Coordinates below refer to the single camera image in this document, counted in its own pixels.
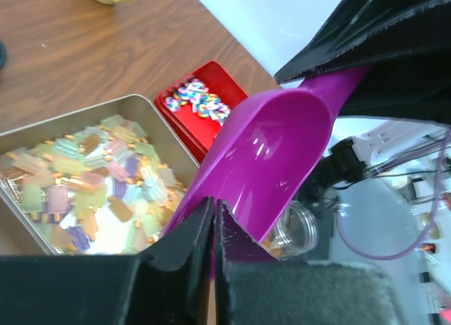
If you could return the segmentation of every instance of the black cable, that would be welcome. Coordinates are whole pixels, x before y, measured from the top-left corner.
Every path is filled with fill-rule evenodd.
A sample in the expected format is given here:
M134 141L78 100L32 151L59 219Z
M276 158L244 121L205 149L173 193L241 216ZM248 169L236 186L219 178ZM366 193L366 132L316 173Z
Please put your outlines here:
M443 170L441 172L450 172L450 171L451 170ZM423 174L423 173L436 173L436 172L437 171L435 171L435 170L412 171L412 172L406 172L406 173L398 173L396 175L381 175L381 176L368 177L368 178L365 178L364 180L372 179L372 178L386 178L386 177L400 177L400 176L408 176L408 175L420 175L420 174ZM354 184L357 184L357 183L360 183L360 182L350 183L348 185L339 186L339 187L333 186L332 189L335 189L335 190L346 190L346 189L350 188L351 186L353 186Z

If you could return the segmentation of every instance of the purple popsicle charm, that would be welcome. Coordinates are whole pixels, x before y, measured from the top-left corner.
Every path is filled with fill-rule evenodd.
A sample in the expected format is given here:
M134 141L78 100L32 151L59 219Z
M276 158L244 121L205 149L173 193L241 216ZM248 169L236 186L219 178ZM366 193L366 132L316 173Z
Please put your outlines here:
M117 161L110 161L106 168L110 175L120 182L124 182L130 175Z
M69 226L66 231L73 236L73 244L76 246L77 252L87 251L91 247L81 226Z
M136 176L139 162L140 161L138 161L135 157L127 158L127 161L125 163L125 170L127 170L127 172L129 173L130 178L134 178Z
M121 200L124 197L125 191L127 191L127 183L113 179L113 196Z

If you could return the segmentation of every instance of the purple scoop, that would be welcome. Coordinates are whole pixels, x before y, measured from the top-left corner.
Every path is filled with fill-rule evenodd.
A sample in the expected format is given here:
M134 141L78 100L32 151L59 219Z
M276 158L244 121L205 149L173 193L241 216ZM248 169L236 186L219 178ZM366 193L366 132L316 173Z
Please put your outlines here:
M206 196L227 200L261 242L318 163L340 109L368 72L358 67L261 92L225 120L165 233Z

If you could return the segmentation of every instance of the wooden table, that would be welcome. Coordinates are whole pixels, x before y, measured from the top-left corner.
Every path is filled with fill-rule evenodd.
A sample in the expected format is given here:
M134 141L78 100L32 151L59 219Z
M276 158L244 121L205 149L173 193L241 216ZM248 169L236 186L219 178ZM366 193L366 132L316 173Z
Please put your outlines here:
M248 94L276 87L198 0L0 0L0 39L0 132L130 93L153 99L212 59ZM20 251L5 237L0 255Z

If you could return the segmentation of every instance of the popsicle charm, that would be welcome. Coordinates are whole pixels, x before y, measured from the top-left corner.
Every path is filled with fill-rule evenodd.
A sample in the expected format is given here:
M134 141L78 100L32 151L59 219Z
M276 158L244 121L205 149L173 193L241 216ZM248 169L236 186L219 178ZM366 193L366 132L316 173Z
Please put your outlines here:
M135 226L139 227L141 225L141 219L147 213L147 201L143 198L136 199L133 202L133 218L135 219Z
M87 126L84 132L88 135L98 135L102 142L107 141L110 135L108 131L102 130L98 126Z
M22 185L37 184L41 188L48 188L49 186L55 185L55 180L62 176L63 174L61 172L43 172L37 175L25 177L24 179L22 179Z
M113 179L113 196L117 199L123 199L125 192L127 191L127 182L120 182L117 179Z
M31 149L31 154L36 157L44 158L45 154L54 154L54 148L52 145L39 143Z
M114 137L125 140L127 143L131 143L137 139L137 136L133 131L131 131L130 129L124 128L123 126L116 126L111 131L111 134Z
M85 235L87 235L93 242L96 241L97 232L99 232L99 226L97 225L96 216L91 211L90 214L86 214L80 221L80 226L83 229Z
M175 186L177 180L171 168L160 168L159 175L165 186Z
M152 216L151 214L145 214L141 218L141 227L142 230L144 230L147 239L151 242L154 242L154 239L152 237L160 232L159 224L155 220L154 216Z
M133 155L133 151L129 149L124 149L117 154L113 156L113 160L117 161L118 163L122 163L125 161L128 157L131 157Z
M84 154L90 154L101 143L101 138L98 135L89 135L80 143L80 151Z
M111 117L104 118L100 121L100 127L105 128L107 130L111 130L116 126L124 123L124 118L121 115L114 115Z
M138 161L135 157L129 157L127 158L127 161L125 163L125 170L130 175L130 178L134 178L136 176L136 171L138 170L138 164L140 161Z
M66 231L73 237L73 244L77 248L76 252L85 252L89 250L89 238L83 232L81 226L70 226Z
M68 188L65 185L54 185L47 190L47 213L53 214L55 221L69 207Z
M114 196L109 197L110 210L118 217L122 222L131 220L132 211L124 204L122 200L118 200Z
M72 242L73 242L72 235L56 224L51 224L51 225L52 225L52 231L51 231L51 237L49 239L50 243L53 246L58 247L63 251L64 250L71 250L71 251L76 250L74 244L72 244Z
M148 188L151 188L152 186L155 185L157 177L155 176L155 173L152 170L151 166L149 166L149 165L141 166L140 173L142 176L142 180L144 181L144 184Z
M118 162L111 161L106 166L108 169L110 175L112 175L115 179L119 180L120 182L125 182L127 178L130 176L130 174L125 170Z
M47 164L39 158L25 153L17 155L12 152L7 152L6 154L14 160L13 166L32 175L48 171Z
M55 154L53 156L46 154L45 157L51 160L51 166L56 172L79 176L82 171L89 170L82 161L65 157L62 154Z
M72 159L79 159L80 158L80 151L78 148L78 145L75 144L73 141L65 139L65 138L59 138L55 140L55 142L52 141L46 141L47 144L52 145L54 152L62 154L63 156L72 158Z
M127 149L127 142L120 138L114 138L105 145L105 152L112 156L124 149Z
M37 184L24 185L22 187L23 209L37 219L37 214L43 210L42 190Z
M128 146L134 149L137 154L146 154L147 156L154 158L155 149L151 144L136 142L135 144L129 144Z
M97 168L103 168L108 165L108 161L105 159L104 156L94 156L85 158L85 165L88 168L91 168L93 170Z
M144 129L141 127L141 125L140 125L139 123L137 123L137 122L131 122L131 123L128 125L128 128L129 128L131 131L133 131L133 132L136 134L136 136L137 136L139 139L141 139L141 140L143 140L143 139L145 139L145 138L147 137L146 132L145 132Z
M135 202L135 200L137 200L138 198L141 197L141 194L142 194L142 189L139 186L137 186L136 184L132 184L127 188L127 191L125 191L122 201L126 205L130 206Z
M90 171L83 171L81 179L83 182L90 184L95 188L100 188L105 184L105 177L99 175L98 173L93 173Z
M64 137L68 140L72 140L72 142L76 145L79 145L87 136L89 136L89 133L86 133L85 131L78 131L73 135L65 135Z
M88 191L78 191L75 194L73 213L79 220L83 220L86 216L92 214L91 195Z
M91 205L94 208L103 207L107 201L108 186L104 184L91 195Z

